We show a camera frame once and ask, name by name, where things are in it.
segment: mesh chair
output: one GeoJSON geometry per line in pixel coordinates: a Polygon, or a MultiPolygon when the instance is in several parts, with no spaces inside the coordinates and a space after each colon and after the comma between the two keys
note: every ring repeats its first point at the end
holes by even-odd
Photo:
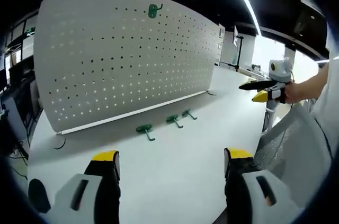
{"type": "Polygon", "coordinates": [[[299,207],[311,200],[331,165],[321,128],[299,104],[261,136],[254,161],[284,182],[299,207]]]}

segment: person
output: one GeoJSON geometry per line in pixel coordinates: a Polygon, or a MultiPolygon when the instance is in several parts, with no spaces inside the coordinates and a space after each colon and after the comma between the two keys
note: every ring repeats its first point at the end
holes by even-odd
{"type": "Polygon", "coordinates": [[[327,27],[326,48],[329,50],[329,62],[314,77],[296,84],[291,82],[285,87],[287,103],[297,103],[311,98],[317,102],[311,112],[327,137],[332,155],[339,139],[339,52],[329,27],[327,27]]]}

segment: human arm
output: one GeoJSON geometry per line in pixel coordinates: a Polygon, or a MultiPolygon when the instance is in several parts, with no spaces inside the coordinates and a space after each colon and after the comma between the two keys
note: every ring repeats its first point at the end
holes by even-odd
{"type": "Polygon", "coordinates": [[[310,98],[319,98],[328,76],[327,63],[318,74],[300,84],[291,82],[285,87],[286,103],[296,103],[310,98]]]}

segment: pegboard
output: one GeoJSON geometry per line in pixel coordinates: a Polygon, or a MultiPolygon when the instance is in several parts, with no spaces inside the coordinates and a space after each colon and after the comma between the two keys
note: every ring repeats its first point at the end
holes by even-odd
{"type": "Polygon", "coordinates": [[[170,0],[44,0],[34,40],[41,101],[57,132],[210,86],[219,26],[170,0]],[[150,4],[158,7],[148,16],[150,4]]]}

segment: human hand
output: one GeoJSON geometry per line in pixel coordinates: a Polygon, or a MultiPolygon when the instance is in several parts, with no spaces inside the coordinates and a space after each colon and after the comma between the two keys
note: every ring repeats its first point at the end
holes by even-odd
{"type": "Polygon", "coordinates": [[[301,84],[296,84],[294,82],[289,82],[285,86],[285,101],[286,103],[292,104],[292,103],[297,103],[301,100],[302,98],[302,86],[301,84]]]}

